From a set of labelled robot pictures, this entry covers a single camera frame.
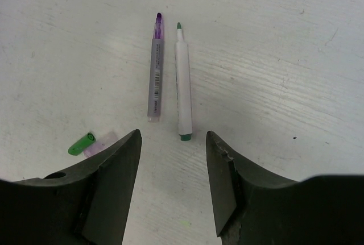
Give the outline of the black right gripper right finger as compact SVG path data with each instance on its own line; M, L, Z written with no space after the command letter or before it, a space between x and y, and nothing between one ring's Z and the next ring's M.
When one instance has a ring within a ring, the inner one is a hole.
M294 181L206 135L217 236L223 244L362 244L363 176Z

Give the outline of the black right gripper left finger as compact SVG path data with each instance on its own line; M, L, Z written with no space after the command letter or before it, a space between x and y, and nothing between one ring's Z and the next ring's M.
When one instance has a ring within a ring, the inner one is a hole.
M1 243L121 244L141 148L134 130L45 178L2 180Z

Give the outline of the green pen cap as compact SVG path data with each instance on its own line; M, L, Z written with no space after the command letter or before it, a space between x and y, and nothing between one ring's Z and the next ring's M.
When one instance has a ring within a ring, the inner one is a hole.
M68 153L72 156L78 156L84 150L86 150L88 147L94 144L95 141L96 141L95 136L93 135L93 133L89 132L82 138L80 138L77 142L75 142L73 145L71 145L68 148Z

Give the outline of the white marker green end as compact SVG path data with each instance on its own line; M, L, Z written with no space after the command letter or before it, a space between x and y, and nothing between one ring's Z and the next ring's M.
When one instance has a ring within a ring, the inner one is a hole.
M178 133L181 141L186 142L191 140L193 134L192 97L188 45L184 40L183 29L180 22L177 23L177 42L175 44L175 69Z

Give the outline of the purple highlighter pen body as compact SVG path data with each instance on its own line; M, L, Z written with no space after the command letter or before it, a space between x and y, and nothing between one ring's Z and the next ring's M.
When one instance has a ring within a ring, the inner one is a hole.
M149 122L158 122L161 115L164 62L163 30L162 13L157 13L151 42L150 81L147 109L147 118Z

